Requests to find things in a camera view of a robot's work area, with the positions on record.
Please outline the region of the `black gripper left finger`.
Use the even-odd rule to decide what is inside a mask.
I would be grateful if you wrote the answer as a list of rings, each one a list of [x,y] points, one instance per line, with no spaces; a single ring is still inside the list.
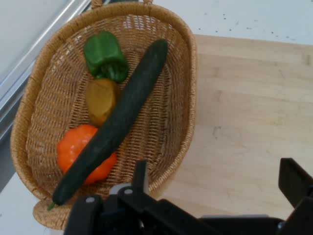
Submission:
[[[133,181],[106,201],[94,195],[74,204],[66,235],[213,235],[215,230],[171,202],[148,195],[148,165],[138,161]]]

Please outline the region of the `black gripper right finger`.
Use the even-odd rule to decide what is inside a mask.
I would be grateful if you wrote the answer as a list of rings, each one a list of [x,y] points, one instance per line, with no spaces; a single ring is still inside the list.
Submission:
[[[313,233],[313,178],[294,159],[280,160],[278,186],[293,212],[278,227],[279,235]]]

